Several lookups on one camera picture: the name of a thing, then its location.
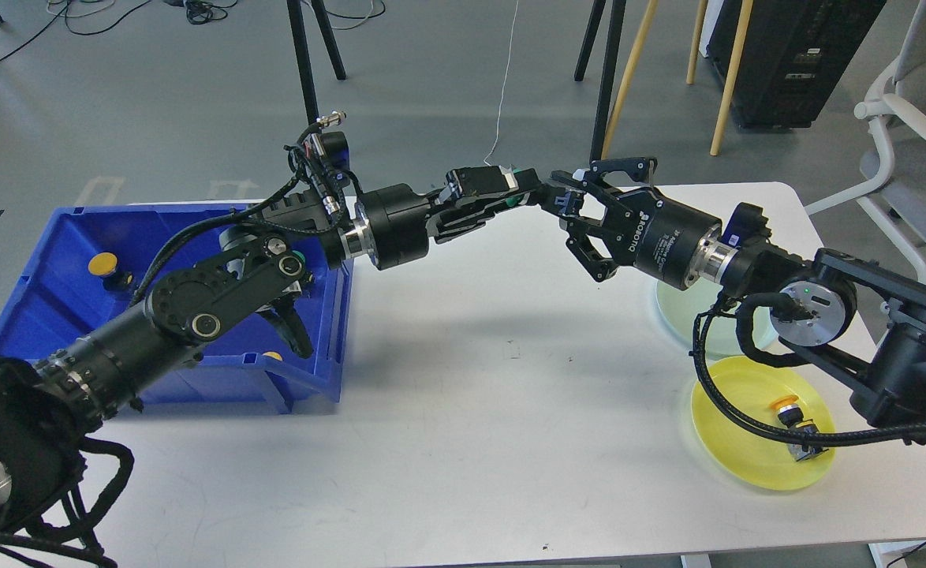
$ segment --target cable connector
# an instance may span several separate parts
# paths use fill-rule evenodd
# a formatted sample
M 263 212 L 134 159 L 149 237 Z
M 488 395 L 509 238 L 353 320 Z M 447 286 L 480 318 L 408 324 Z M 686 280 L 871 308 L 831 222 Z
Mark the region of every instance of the cable connector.
M 329 129 L 330 126 L 340 126 L 346 119 L 346 112 L 343 110 L 335 110 L 330 112 L 330 114 L 319 116 L 319 118 L 316 119 L 316 124 L 319 125 L 320 129 Z

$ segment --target yellow plate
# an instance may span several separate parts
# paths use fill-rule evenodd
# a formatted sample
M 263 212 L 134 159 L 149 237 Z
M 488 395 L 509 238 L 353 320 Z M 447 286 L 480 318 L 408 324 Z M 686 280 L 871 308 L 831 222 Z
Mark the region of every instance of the yellow plate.
M 813 420 L 821 432 L 835 431 L 824 401 L 794 371 L 730 357 L 709 366 L 709 372 L 719 391 L 755 420 L 784 428 L 768 406 L 776 398 L 795 394 L 803 417 Z M 793 460 L 785 443 L 760 438 L 731 423 L 708 399 L 700 383 L 695 383 L 691 392 L 691 417 L 708 453 L 731 474 L 759 488 L 806 488 L 823 477 L 835 459 L 835 451 L 828 450 L 809 460 Z

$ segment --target gray floor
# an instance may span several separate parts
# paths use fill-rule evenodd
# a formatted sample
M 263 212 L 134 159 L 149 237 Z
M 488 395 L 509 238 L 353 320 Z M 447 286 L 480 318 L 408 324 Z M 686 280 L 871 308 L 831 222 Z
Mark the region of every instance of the gray floor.
M 71 23 L 98 29 L 137 3 L 120 0 Z M 318 33 L 309 30 L 316 87 L 323 109 L 348 112 L 345 132 L 363 184 L 406 182 L 420 191 L 441 184 L 449 169 L 479 165 L 491 148 L 514 3 L 386 3 L 387 14 L 338 32 L 346 82 L 334 79 Z M 643 4 L 630 3 L 625 37 Z M 852 108 L 897 53 L 914 3 L 886 5 L 811 129 L 730 127 L 718 158 L 709 157 L 708 145 L 720 86 L 706 64 L 696 85 L 683 81 L 695 5 L 660 6 L 611 154 L 657 155 L 659 184 L 774 180 L 794 187 L 804 202 L 859 181 L 857 159 L 869 136 Z M 329 7 L 360 13 L 368 2 L 330 0 Z M 571 80 L 588 7 L 587 1 L 521 3 L 493 163 L 534 166 L 543 176 L 585 164 L 603 51 L 601 30 L 586 80 Z M 0 57 L 49 19 L 42 0 L 0 0 L 0 11 L 8 21 L 0 28 Z M 628 49 L 625 40 L 618 71 Z M 70 35 L 57 22 L 3 62 L 0 309 L 53 207 L 257 197 L 283 183 L 289 172 L 282 145 L 304 127 L 298 85 L 282 2 L 241 2 L 226 21 L 192 26 L 180 9 L 155 1 L 95 37 Z M 910 274 L 856 205 L 813 220 L 828 247 Z M 876 302 L 864 305 L 871 331 L 880 334 Z M 718 567 L 772 563 L 872 565 L 857 546 L 712 558 Z M 926 566 L 926 551 L 909 564 Z

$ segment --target white wire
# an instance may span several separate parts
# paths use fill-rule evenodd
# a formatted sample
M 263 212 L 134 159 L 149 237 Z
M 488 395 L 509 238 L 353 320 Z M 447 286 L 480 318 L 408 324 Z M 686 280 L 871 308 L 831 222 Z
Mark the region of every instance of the white wire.
M 347 32 L 348 29 L 361 28 L 361 26 L 366 25 L 366 23 L 368 23 L 370 19 L 375 17 L 375 0 L 372 0 L 370 4 L 372 4 L 372 7 L 368 8 L 368 15 L 365 16 L 365 18 L 362 18 L 362 21 L 359 21 L 355 25 L 350 25 L 348 26 L 348 28 L 334 28 L 334 29 L 340 30 L 340 32 Z
M 69 0 L 46 0 L 46 13 L 47 13 L 47 14 L 50 14 L 50 15 L 53 15 L 53 16 L 58 16 L 58 15 L 60 15 L 60 12 L 55 12 L 55 11 L 53 11 L 53 10 L 52 10 L 52 7 L 53 7 L 53 6 L 59 6 L 60 4 L 64 4 L 64 3 L 67 3 L 67 2 L 69 2 Z M 85 16 L 91 16 L 92 14 L 98 14 L 100 11 L 103 11 L 103 10 L 105 10 L 106 8 L 112 7 L 113 4 L 116 4 L 116 0 L 110 0 L 110 3 L 109 3 L 109 4 L 106 4 L 105 6 L 102 6 L 102 7 L 100 7 L 100 8 L 95 8 L 95 9 L 92 10 L 91 12 L 84 12 L 84 14 L 69 14 L 69 13 L 64 13 L 64 14 L 63 14 L 63 17 L 65 17 L 65 18 L 84 18 Z M 69 11 L 70 11 L 70 6 L 67 6 L 67 12 L 69 12 Z
M 487 161 L 495 148 L 498 148 L 498 137 L 502 134 L 502 107 L 506 104 L 506 83 L 509 83 L 509 67 L 513 64 L 513 38 L 516 37 L 516 19 L 520 15 L 520 0 L 516 0 L 516 13 L 513 14 L 513 29 L 509 32 L 509 61 L 506 61 L 506 76 L 502 79 L 502 100 L 498 101 L 498 119 L 495 120 L 495 143 L 491 145 L 491 151 L 484 157 L 484 165 L 490 166 Z

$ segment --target floor marking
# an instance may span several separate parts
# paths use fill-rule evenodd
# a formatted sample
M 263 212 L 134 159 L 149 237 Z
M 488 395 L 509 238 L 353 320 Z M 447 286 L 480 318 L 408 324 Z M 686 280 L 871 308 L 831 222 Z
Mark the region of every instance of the floor marking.
M 222 191 L 226 188 L 235 189 L 233 191 Z M 260 186 L 253 183 L 253 180 L 213 180 L 211 181 L 211 191 L 207 192 L 208 199 L 245 199 L 250 189 L 259 189 Z
M 74 207 L 80 207 L 81 205 L 96 205 L 99 204 L 99 199 L 102 201 L 102 205 L 112 205 L 116 201 L 116 195 L 120 192 L 120 188 L 123 187 L 123 184 L 127 181 L 126 177 L 113 177 L 113 176 L 98 176 L 92 177 L 91 180 L 88 180 L 88 183 L 85 185 L 84 190 L 81 191 L 81 194 L 78 195 L 77 201 L 74 201 Z M 91 195 L 95 194 L 95 190 L 99 190 L 99 194 L 102 193 L 102 190 L 99 189 L 99 186 L 106 186 L 106 197 L 99 198 L 98 195 L 95 195 L 95 198 L 92 199 Z

